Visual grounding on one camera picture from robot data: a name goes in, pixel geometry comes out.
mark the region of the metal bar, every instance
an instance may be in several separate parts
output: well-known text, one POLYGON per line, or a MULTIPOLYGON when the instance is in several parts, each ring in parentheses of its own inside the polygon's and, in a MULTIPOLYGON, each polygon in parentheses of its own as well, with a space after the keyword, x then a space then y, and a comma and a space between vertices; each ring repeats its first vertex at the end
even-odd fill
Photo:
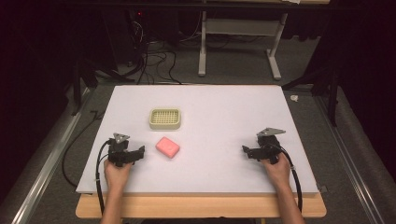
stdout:
POLYGON ((13 224, 19 223, 28 223, 31 218, 35 208, 37 207, 44 191, 49 184, 53 173, 56 170, 56 167, 59 163, 60 158, 64 154, 64 150, 66 148, 66 144, 74 131, 79 118, 81 117, 81 111, 83 111, 85 105, 89 102, 92 97, 93 91, 89 91, 88 88, 84 91, 84 99, 82 103, 82 107, 78 111, 78 113, 72 118, 67 129, 64 131, 64 135, 62 139, 58 142, 56 147, 51 151, 49 157, 46 160, 43 168, 40 171, 40 174, 37 176, 35 183, 31 187, 29 193, 27 194, 25 200, 23 201, 20 210, 17 215, 14 217, 12 221, 13 224))
POLYGON ((352 183, 353 188, 356 191, 356 194, 361 200, 361 205, 363 206, 363 209, 366 212, 370 223, 385 224, 383 218, 381 217, 381 214, 379 214, 379 211, 375 205, 370 190, 367 188, 366 184, 361 178, 361 174, 359 173, 358 168, 355 166, 355 163, 353 162, 351 156, 348 153, 347 146, 345 145, 341 134, 338 132, 336 127, 332 126, 332 122, 327 118, 327 108, 324 100, 320 96, 314 97, 314 99, 318 108, 320 109, 321 114, 323 115, 323 118, 326 119, 326 123, 332 132, 332 136, 338 146, 342 161, 344 162, 346 173, 349 176, 349 179, 352 183))
POLYGON ((201 50, 199 52, 198 76, 206 75, 206 11, 202 12, 201 50))
POLYGON ((288 18, 288 13, 282 14, 282 17, 280 18, 279 24, 277 26, 274 45, 271 48, 269 57, 275 57, 276 49, 277 49, 277 46, 279 45, 280 37, 282 36, 283 29, 285 28, 287 18, 288 18))
POLYGON ((124 3, 124 2, 93 2, 93 1, 63 1, 61 5, 66 7, 128 7, 139 9, 155 10, 194 10, 194 11, 211 11, 211 10, 246 10, 246 11, 271 11, 271 12, 291 12, 291 11, 315 11, 315 12, 350 12, 361 10, 361 6, 352 7, 332 7, 321 4, 273 4, 273 3, 124 3))

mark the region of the dark background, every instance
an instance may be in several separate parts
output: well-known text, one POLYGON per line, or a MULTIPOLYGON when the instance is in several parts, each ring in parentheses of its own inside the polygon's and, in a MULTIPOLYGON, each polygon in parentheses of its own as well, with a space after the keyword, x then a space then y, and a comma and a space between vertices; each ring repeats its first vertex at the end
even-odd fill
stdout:
MULTIPOLYGON (((359 12, 290 13, 283 38, 298 35, 304 41, 322 36, 306 73, 323 66, 340 46, 348 47, 343 49, 346 59, 339 64, 340 86, 395 178, 392 163, 396 133, 396 20, 391 1, 334 0, 331 6, 364 8, 359 12)), ((131 49, 134 46, 123 35, 115 42, 109 38, 104 15, 120 20, 118 32, 128 35, 127 24, 122 17, 117 19, 117 11, 102 14, 97 10, 70 9, 48 0, 2 1, 0 10, 2 202, 64 111, 64 92, 72 82, 77 59, 88 57, 111 69, 131 57, 121 53, 122 58, 117 58, 116 45, 131 49)), ((194 30, 194 13, 151 12, 148 20, 153 35, 176 44, 177 31, 188 35, 194 30)))

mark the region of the metal rail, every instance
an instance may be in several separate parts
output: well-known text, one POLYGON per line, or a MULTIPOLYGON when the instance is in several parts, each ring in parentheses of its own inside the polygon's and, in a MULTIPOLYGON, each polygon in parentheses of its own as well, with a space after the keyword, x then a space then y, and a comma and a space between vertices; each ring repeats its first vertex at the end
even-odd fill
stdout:
POLYGON ((64 131, 64 135, 62 139, 57 143, 55 148, 49 154, 49 157, 46 160, 43 168, 38 174, 35 183, 31 187, 28 195, 26 196, 24 202, 21 205, 20 210, 18 211, 17 215, 14 217, 12 221, 13 224, 20 224, 20 223, 28 223, 29 219, 32 217, 35 208, 37 207, 38 203, 40 202, 41 197, 44 194, 44 191, 49 184, 53 173, 56 170, 56 167, 60 161, 60 158, 64 154, 64 150, 66 148, 66 144, 74 131, 79 118, 81 117, 81 111, 83 111, 86 104, 90 101, 92 97, 93 91, 89 91, 88 88, 85 89, 83 93, 83 104, 78 113, 72 118, 70 124, 68 125, 67 129, 64 131))
POLYGON ((63 1, 61 5, 66 7, 89 7, 89 8, 138 8, 155 10, 194 10, 194 11, 260 11, 260 12, 292 12, 292 11, 313 11, 313 12, 351 12, 361 10, 361 5, 337 7, 329 4, 291 4, 291 3, 238 3, 238 2, 208 2, 208 3, 134 3, 134 2, 114 2, 114 1, 63 1))
POLYGON ((323 115, 323 118, 326 119, 326 123, 330 131, 332 132, 332 136, 338 146, 340 156, 346 168, 346 173, 352 183, 353 188, 356 191, 357 196, 361 201, 361 205, 363 206, 363 209, 366 212, 366 215, 369 218, 370 223, 385 224, 383 218, 381 217, 381 214, 379 213, 375 205, 370 190, 367 188, 366 184, 361 178, 361 174, 359 173, 358 168, 356 167, 351 156, 349 155, 347 146, 345 145, 343 138, 341 137, 341 134, 338 132, 336 127, 332 126, 332 123, 327 117, 327 107, 324 100, 320 96, 314 97, 314 99, 318 108, 320 109, 321 114, 323 115))

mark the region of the gray carpet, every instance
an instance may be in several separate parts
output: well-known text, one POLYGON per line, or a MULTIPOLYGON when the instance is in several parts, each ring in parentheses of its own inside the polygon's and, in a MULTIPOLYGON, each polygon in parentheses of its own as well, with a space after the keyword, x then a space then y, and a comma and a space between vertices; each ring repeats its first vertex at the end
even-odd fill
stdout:
MULTIPOLYGON (((317 40, 299 42, 297 40, 282 40, 276 54, 279 69, 283 79, 274 81, 271 78, 269 64, 263 54, 262 46, 270 46, 268 38, 260 38, 250 42, 248 38, 237 37, 224 48, 208 49, 208 62, 206 77, 198 77, 198 46, 194 42, 186 43, 192 46, 180 45, 170 48, 177 53, 177 62, 172 70, 173 77, 183 83, 202 84, 276 84, 283 85, 299 77, 317 44, 317 40)), ((221 46, 219 41, 209 45, 221 46)), ((161 44, 152 46, 151 50, 161 49, 161 44)), ((143 84, 161 83, 167 81, 162 77, 169 77, 168 70, 172 65, 172 54, 166 55, 165 63, 155 65, 156 56, 149 57, 148 74, 142 77, 143 84)), ((83 128, 92 121, 92 110, 103 112, 111 96, 114 83, 101 80, 101 85, 94 91, 87 108, 83 111, 81 119, 74 130, 71 139, 75 138, 83 128)), ((361 201, 347 174, 343 158, 339 153, 332 130, 326 118, 321 113, 317 98, 311 96, 306 86, 299 90, 285 91, 290 112, 293 116, 297 130, 300 134, 304 148, 314 175, 320 187, 322 197, 327 207, 327 215, 323 218, 308 218, 307 223, 372 223, 366 215, 361 201), (299 101, 290 100, 291 94, 298 94, 299 101)), ((359 122, 350 111, 345 96, 339 94, 337 105, 337 131, 350 150, 358 170, 361 170, 362 179, 367 184, 384 223, 393 223, 396 218, 396 187, 392 178, 387 173, 380 159, 376 156, 361 130, 359 122)), ((21 203, 35 181, 42 164, 50 154, 62 131, 69 121, 70 107, 64 116, 53 128, 49 137, 31 159, 30 163, 20 177, 15 188, 10 192, 1 207, 0 223, 10 223, 15 217, 21 203)), ((88 159, 93 140, 100 126, 100 120, 92 125, 77 138, 65 158, 66 172, 70 179, 77 183, 88 159)), ((65 181, 60 164, 35 212, 30 223, 98 223, 97 219, 79 219, 75 215, 79 195, 74 188, 65 181)), ((126 220, 139 223, 141 220, 126 220)), ((267 223, 280 223, 278 218, 269 218, 267 223)))

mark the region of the small basket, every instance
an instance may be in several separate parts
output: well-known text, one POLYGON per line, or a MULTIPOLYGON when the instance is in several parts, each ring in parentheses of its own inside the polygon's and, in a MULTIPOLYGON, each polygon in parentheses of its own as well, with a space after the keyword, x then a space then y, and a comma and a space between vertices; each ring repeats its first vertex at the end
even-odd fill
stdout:
POLYGON ((176 130, 180 127, 180 112, 174 108, 151 110, 149 127, 152 130, 176 130))

